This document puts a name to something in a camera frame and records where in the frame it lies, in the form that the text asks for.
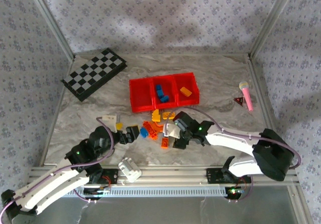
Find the red three-compartment plastic bin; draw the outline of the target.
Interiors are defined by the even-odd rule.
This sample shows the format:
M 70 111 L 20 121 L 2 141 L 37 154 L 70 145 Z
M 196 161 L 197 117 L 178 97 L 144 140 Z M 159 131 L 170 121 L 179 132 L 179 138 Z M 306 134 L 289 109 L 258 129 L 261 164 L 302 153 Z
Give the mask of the red three-compartment plastic bin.
M 168 102 L 162 103 L 158 98 L 157 84 L 162 86 L 164 95 L 169 96 Z M 190 90 L 192 95 L 186 97 L 181 94 L 180 89 L 182 87 Z M 134 113 L 197 105 L 200 102 L 199 88 L 192 72 L 131 79 L 129 81 L 129 92 L 131 109 Z

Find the aluminium mounting rail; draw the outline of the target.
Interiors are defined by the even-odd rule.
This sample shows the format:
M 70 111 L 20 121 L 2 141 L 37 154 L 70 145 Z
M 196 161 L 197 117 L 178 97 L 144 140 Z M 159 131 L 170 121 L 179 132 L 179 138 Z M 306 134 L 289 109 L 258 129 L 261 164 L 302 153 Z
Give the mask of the aluminium mounting rail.
M 208 166 L 140 166 L 142 175 L 133 183 L 119 171 L 115 187 L 174 187 L 174 186 L 205 186 Z M 255 186 L 299 185 L 299 179 L 294 170 L 289 170 L 282 182 L 274 181 L 264 175 L 254 175 Z

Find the yellow stair-shaped lego piece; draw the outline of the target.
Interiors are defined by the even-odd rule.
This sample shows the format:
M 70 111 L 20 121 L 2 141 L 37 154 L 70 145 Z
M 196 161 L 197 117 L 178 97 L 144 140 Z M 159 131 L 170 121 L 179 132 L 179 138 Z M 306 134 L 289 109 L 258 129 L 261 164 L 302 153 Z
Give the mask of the yellow stair-shaped lego piece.
M 159 122 L 162 120 L 161 115 L 160 115 L 158 109 L 155 109 L 155 110 L 152 112 L 152 114 L 151 114 L 151 120 L 152 120 L 153 122 L 157 122 L 157 123 L 159 123 Z

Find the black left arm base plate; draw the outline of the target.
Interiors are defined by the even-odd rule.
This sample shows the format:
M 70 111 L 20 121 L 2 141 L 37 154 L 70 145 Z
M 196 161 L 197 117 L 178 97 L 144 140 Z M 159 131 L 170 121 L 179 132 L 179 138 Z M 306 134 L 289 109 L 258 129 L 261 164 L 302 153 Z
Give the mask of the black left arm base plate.
M 116 184 L 118 180 L 118 169 L 107 168 L 98 171 L 97 174 L 94 174 L 90 177 L 89 184 L 103 184 L 111 185 Z

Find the pink toy microphone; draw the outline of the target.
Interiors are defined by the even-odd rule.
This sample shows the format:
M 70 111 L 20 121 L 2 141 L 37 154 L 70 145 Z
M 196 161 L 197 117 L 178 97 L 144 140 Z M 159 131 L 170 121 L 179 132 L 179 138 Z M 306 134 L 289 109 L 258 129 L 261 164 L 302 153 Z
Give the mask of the pink toy microphone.
M 252 100 L 251 100 L 251 96 L 250 96 L 248 82 L 247 81 L 241 81 L 239 83 L 239 88 L 240 88 L 240 90 L 242 91 L 242 93 L 244 95 L 248 110 L 249 111 L 253 111 L 254 108 L 253 108 L 253 104 L 252 104 Z

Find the aluminium frame post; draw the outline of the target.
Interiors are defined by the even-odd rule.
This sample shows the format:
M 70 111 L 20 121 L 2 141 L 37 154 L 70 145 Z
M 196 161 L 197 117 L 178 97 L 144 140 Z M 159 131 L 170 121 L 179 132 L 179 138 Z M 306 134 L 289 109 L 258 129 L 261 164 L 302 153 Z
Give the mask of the aluminium frame post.
M 288 1 L 289 0 L 275 0 L 274 5 L 268 13 L 267 18 L 249 52 L 250 60 L 255 59 L 258 55 Z
M 49 7 L 46 4 L 45 0 L 34 0 L 34 3 L 38 7 L 41 15 L 45 19 L 47 25 L 49 26 L 50 30 L 52 31 L 54 37 L 58 41 L 60 47 L 62 48 L 63 52 L 65 53 L 66 57 L 69 59 L 69 61 L 74 60 L 74 54 L 65 39 L 62 31 L 60 30 L 56 20 L 54 19 L 54 16 L 52 15 Z

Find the white ribbed plastic block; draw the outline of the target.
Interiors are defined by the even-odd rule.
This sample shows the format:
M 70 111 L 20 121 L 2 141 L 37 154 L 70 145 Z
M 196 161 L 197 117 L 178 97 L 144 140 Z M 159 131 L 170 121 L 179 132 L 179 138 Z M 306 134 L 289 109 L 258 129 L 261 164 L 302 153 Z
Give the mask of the white ribbed plastic block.
M 118 168 L 125 175 L 130 183 L 134 183 L 141 175 L 142 171 L 133 162 L 131 158 L 125 157 L 119 164 Z

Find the long orange lego brick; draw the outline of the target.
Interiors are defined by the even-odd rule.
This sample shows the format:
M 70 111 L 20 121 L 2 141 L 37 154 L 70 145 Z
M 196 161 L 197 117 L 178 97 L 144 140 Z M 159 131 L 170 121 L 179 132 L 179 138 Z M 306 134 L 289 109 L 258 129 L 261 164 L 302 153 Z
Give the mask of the long orange lego brick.
M 153 122 L 144 121 L 143 122 L 143 127 L 147 130 L 148 136 L 149 136 L 150 139 L 152 139 L 152 140 L 157 140 L 158 139 L 157 131 L 154 129 L 154 123 Z

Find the black and grey chessboard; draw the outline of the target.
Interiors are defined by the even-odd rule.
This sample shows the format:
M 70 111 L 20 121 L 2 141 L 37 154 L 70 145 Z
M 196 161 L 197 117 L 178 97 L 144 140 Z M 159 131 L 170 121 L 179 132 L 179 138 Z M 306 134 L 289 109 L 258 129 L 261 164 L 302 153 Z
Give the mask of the black and grey chessboard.
M 79 101 L 84 101 L 126 67 L 126 60 L 106 48 L 62 79 L 62 83 Z

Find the aluminium table side rail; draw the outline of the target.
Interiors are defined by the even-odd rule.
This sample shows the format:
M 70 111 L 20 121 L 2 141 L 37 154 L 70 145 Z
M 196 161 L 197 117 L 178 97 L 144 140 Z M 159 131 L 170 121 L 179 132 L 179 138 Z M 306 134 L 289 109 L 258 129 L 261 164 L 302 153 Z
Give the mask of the aluminium table side rail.
M 64 99 L 65 92 L 66 92 L 66 87 L 63 84 L 62 85 L 62 91 L 60 93 L 60 97 L 59 97 L 59 100 L 58 100 L 58 104 L 57 104 L 55 113 L 53 115 L 53 121 L 52 121 L 51 126 L 49 128 L 48 136 L 46 138 L 46 141 L 45 141 L 45 144 L 44 144 L 44 147 L 43 147 L 43 151 L 42 151 L 42 154 L 41 154 L 41 158 L 40 158 L 39 163 L 38 163 L 38 166 L 40 166 L 40 167 L 42 167 L 44 165 L 44 163 L 45 163 L 45 159 L 46 159 L 46 156 L 47 156 L 49 144 L 51 142 L 52 134 L 53 134 L 54 129 L 55 129 L 55 125 L 56 125 L 56 122 L 57 122 L 57 119 L 58 119 L 58 115 L 60 113 L 60 109 L 61 109 L 61 106 L 62 106 L 62 102 L 63 102 L 63 99 Z
M 263 133 L 265 129 L 270 129 L 276 132 L 272 114 L 268 111 L 268 100 L 263 94 L 264 84 L 261 83 L 257 76 L 255 66 L 248 54 L 244 55 L 244 60 L 249 72 L 249 79 L 247 81 L 249 82 L 250 95 L 254 107 L 254 111 L 248 112 L 253 118 L 251 131 Z

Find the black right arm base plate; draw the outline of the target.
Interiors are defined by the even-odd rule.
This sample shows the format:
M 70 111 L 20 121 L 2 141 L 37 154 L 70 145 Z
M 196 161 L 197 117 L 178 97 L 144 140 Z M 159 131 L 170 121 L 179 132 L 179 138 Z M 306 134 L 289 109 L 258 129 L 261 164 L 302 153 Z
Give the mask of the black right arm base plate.
M 244 181 L 250 184 L 252 182 L 250 176 L 236 177 L 230 171 L 222 168 L 207 168 L 206 178 L 208 184 L 238 184 Z

